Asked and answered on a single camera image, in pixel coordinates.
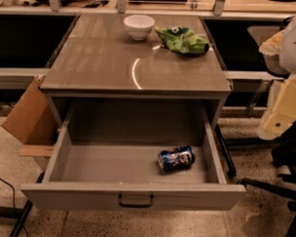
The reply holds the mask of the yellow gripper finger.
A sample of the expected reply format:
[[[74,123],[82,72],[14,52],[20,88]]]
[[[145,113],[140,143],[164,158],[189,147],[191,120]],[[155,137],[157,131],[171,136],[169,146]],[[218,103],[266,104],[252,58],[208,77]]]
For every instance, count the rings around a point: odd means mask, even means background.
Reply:
[[[283,82],[273,82],[257,136],[263,140],[280,137],[295,121],[296,75],[290,75]]]

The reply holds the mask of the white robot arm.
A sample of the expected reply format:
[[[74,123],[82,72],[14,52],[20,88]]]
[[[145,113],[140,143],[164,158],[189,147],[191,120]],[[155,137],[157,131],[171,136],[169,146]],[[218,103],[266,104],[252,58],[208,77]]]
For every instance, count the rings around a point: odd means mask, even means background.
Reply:
[[[257,129],[260,139],[271,140],[296,122],[296,17],[285,29],[263,42],[258,51],[278,56],[279,66],[290,73],[284,82],[275,82],[271,87],[267,110]]]

